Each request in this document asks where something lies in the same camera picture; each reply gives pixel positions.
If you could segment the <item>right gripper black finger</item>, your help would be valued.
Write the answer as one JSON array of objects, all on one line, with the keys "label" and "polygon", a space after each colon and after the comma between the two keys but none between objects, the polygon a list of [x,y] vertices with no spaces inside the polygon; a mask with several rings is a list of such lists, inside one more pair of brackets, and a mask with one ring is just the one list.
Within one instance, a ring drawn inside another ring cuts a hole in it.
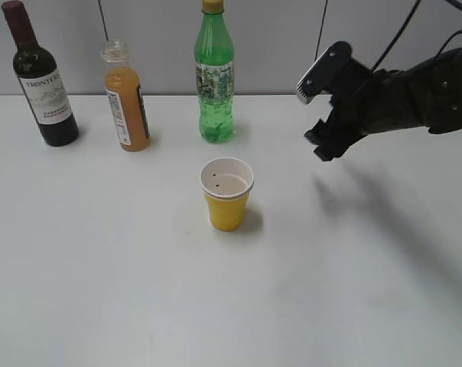
[{"label": "right gripper black finger", "polygon": [[335,121],[324,122],[322,119],[307,130],[304,137],[314,146],[314,154],[322,161],[341,158],[360,140],[360,134],[354,129],[338,125]]}]

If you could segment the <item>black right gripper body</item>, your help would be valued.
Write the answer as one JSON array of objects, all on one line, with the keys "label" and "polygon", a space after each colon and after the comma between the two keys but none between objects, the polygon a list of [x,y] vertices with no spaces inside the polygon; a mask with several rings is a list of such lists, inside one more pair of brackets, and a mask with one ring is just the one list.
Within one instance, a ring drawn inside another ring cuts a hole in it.
[{"label": "black right gripper body", "polygon": [[348,149],[368,135],[427,127],[431,74],[415,68],[342,72],[330,82],[330,148]]}]

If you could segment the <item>right gripper silver-edged finger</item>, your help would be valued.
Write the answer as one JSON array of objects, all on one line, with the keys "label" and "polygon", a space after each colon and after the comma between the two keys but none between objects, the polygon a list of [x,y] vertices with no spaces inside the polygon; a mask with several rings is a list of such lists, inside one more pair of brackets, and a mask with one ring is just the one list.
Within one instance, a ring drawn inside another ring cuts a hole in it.
[{"label": "right gripper silver-edged finger", "polygon": [[322,92],[340,99],[353,96],[373,78],[373,73],[354,60],[352,52],[346,41],[328,47],[298,81],[296,96],[306,105]]}]

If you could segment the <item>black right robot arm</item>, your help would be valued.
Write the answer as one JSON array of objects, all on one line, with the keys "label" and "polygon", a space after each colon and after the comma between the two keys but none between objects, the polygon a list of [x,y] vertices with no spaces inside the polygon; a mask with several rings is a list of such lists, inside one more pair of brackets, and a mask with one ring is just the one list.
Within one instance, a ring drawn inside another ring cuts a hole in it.
[{"label": "black right robot arm", "polygon": [[347,42],[334,43],[296,86],[304,104],[322,92],[331,95],[327,119],[304,134],[322,161],[342,157],[373,134],[426,127],[440,135],[462,129],[462,48],[409,70],[371,71],[352,52]]}]

